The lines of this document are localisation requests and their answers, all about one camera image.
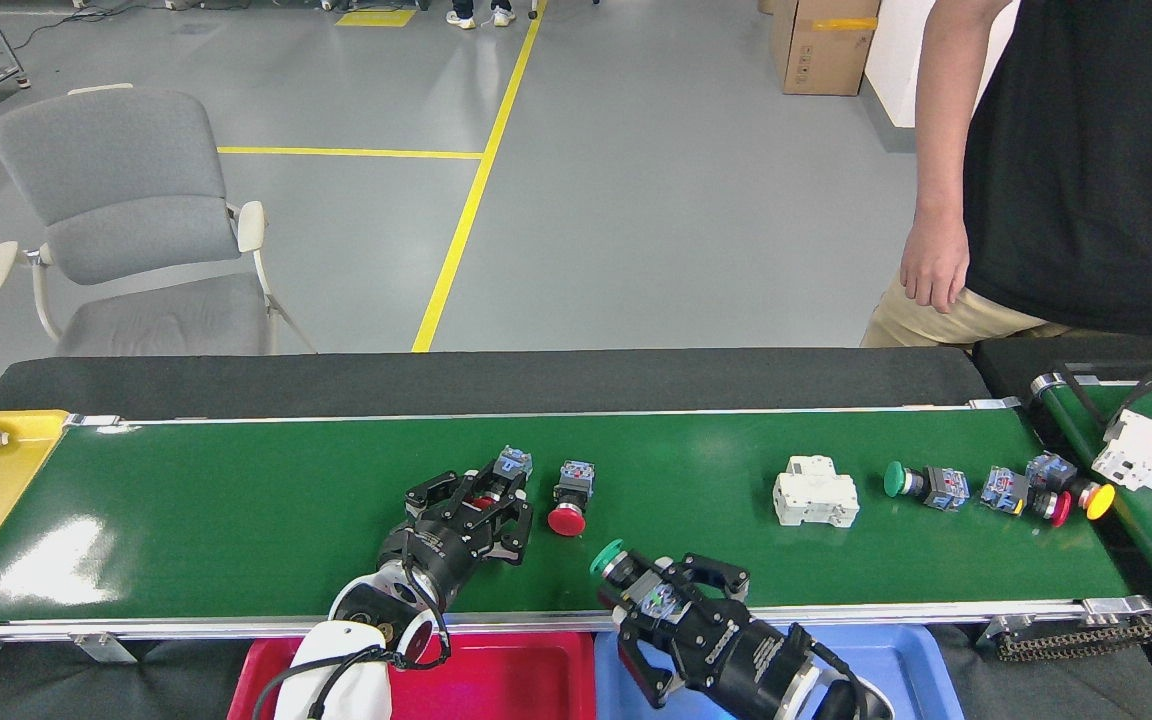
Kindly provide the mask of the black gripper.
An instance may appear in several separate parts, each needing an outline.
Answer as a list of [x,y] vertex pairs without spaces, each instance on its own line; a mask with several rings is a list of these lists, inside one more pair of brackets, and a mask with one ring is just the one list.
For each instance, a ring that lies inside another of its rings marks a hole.
[[[600,605],[612,612],[617,628],[617,655],[649,705],[664,708],[669,694],[685,687],[705,694],[737,719],[799,714],[823,679],[810,660],[806,632],[778,632],[738,605],[749,592],[746,568],[685,553],[675,562],[675,579],[685,597],[698,602],[664,619],[655,629],[655,647],[672,657],[673,673],[650,665],[641,651],[641,641],[655,619],[645,615],[637,602],[599,593]],[[705,611],[699,602],[719,602],[719,607]]]
[[381,592],[415,609],[447,611],[482,561],[521,564],[535,506],[526,478],[502,486],[490,468],[444,471],[408,488],[406,523],[381,541]]

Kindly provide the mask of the person's right hand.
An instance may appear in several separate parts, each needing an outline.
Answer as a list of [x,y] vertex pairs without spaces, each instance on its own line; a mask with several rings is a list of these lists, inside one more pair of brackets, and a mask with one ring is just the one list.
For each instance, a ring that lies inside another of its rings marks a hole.
[[899,279],[905,300],[952,313],[970,262],[963,219],[916,211],[902,250]]

